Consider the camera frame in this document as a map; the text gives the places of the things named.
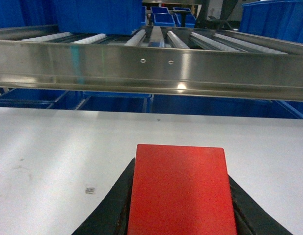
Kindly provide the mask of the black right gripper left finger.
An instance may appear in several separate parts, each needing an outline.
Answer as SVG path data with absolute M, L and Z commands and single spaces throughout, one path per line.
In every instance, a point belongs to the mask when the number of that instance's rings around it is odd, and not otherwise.
M 133 158 L 105 198 L 73 234 L 127 234 L 134 167 L 135 159 Z

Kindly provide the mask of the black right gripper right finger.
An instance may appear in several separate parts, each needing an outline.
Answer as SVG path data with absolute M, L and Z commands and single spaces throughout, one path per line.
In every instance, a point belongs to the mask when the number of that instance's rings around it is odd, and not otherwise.
M 236 228 L 239 235 L 291 234 L 266 213 L 231 177 L 229 177 L 229 183 Z

